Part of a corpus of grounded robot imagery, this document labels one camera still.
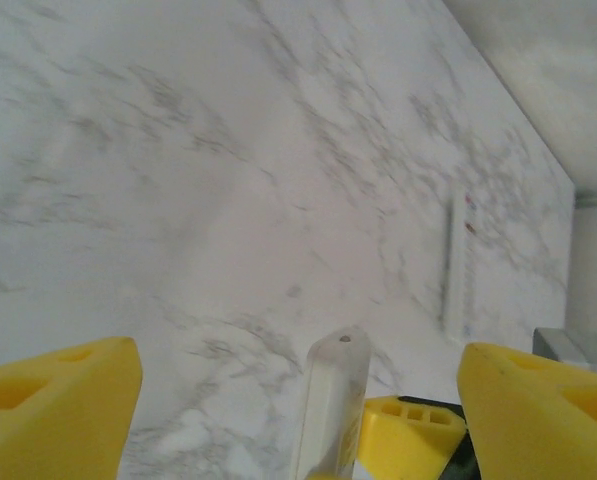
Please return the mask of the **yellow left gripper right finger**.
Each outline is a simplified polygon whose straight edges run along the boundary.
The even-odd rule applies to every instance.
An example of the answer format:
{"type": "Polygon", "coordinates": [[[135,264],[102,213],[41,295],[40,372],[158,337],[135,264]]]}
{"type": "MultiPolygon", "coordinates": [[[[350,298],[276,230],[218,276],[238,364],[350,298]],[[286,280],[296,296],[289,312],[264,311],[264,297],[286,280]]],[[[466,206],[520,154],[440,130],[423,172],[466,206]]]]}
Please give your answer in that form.
{"type": "Polygon", "coordinates": [[[487,343],[457,388],[485,479],[597,479],[597,373],[487,343]]]}

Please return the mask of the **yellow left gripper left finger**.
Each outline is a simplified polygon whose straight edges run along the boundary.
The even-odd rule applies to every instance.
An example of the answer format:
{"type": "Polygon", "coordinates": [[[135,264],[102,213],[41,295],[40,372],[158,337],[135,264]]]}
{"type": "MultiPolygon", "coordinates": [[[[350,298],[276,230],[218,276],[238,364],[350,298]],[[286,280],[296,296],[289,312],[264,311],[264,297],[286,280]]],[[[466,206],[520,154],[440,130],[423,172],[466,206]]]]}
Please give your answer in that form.
{"type": "Polygon", "coordinates": [[[108,337],[0,365],[0,479],[114,479],[142,384],[108,337]]]}

